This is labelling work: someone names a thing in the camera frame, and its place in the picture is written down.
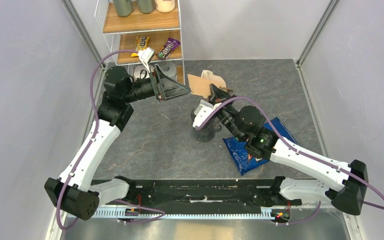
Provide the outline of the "orange coffee filter package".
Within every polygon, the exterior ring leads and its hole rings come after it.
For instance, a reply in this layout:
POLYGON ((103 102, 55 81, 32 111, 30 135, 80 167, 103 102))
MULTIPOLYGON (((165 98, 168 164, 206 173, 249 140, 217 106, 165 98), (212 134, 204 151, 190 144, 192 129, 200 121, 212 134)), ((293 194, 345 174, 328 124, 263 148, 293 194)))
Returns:
POLYGON ((214 74, 210 70, 204 69, 201 72, 201 77, 204 78, 204 79, 207 79, 207 80, 211 80, 211 81, 217 82, 219 84, 218 88, 223 90, 223 91, 225 91, 225 92, 228 92, 228 93, 233 92, 232 89, 227 87, 227 84, 226 84, 225 80, 221 76, 214 74))

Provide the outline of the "white wire wooden shelf rack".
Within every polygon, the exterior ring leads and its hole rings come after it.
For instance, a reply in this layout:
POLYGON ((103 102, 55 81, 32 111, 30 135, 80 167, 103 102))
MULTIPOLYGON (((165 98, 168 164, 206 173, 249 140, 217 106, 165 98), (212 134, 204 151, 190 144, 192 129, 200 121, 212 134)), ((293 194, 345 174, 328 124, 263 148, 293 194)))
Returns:
POLYGON ((114 55, 117 65, 138 65, 137 53, 147 47, 155 50, 153 62, 172 61, 176 65, 177 81, 185 82, 182 50, 181 11, 177 0, 168 1, 173 8, 161 12, 154 0, 150 1, 152 9, 142 12, 145 1, 129 0, 126 16, 119 16, 113 0, 99 0, 95 8, 95 18, 107 40, 109 51, 121 52, 114 55))

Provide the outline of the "brown paper coffee filter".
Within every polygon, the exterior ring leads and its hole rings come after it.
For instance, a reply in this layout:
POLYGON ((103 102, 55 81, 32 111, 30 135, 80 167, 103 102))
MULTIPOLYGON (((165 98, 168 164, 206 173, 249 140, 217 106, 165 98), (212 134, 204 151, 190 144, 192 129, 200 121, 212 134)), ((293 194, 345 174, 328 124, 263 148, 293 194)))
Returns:
POLYGON ((212 82, 208 79, 187 74, 188 84, 192 95, 201 96, 207 99, 211 95, 210 85, 212 82))

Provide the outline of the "black coffee dripper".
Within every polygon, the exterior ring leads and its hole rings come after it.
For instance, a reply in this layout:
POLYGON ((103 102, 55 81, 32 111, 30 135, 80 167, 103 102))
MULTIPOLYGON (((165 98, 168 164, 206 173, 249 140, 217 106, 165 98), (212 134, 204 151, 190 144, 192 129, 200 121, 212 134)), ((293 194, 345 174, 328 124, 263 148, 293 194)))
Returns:
POLYGON ((191 110, 191 113, 190 113, 190 117, 191 117, 191 122, 192 123, 194 123, 194 121, 195 121, 195 118, 196 118, 196 113, 195 113, 195 111, 197 110, 197 108, 196 107, 194 107, 192 110, 191 110))

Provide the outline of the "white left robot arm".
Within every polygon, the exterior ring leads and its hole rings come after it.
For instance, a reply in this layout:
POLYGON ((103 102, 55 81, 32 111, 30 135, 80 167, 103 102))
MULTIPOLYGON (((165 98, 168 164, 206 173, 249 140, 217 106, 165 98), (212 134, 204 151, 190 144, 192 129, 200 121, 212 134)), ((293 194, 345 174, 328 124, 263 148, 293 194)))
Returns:
POLYGON ((144 78, 134 78, 123 66, 113 66, 105 73, 102 103, 97 118, 80 150, 59 175, 48 178, 44 188, 52 204, 59 210, 81 220, 89 220, 98 207, 121 200, 132 204, 137 198, 136 182, 122 176, 92 184, 95 172, 114 140, 131 118, 132 103, 155 97, 167 101, 190 93, 190 88, 154 69, 144 78))

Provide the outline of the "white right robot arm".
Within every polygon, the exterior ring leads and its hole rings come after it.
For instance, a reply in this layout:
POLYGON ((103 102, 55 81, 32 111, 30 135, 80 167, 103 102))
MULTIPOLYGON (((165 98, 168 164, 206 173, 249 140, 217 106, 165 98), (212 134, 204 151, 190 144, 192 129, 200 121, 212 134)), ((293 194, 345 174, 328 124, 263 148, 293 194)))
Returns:
POLYGON ((243 143, 247 157, 285 165, 303 172, 315 180, 299 183, 281 177, 280 183, 268 191, 269 200, 280 205, 286 200, 329 201, 336 209, 359 216, 368 189, 368 170, 364 162, 344 162, 312 152, 282 136, 278 127, 266 120, 256 103, 236 110, 230 95, 214 84, 210 87, 209 104, 217 117, 243 143))

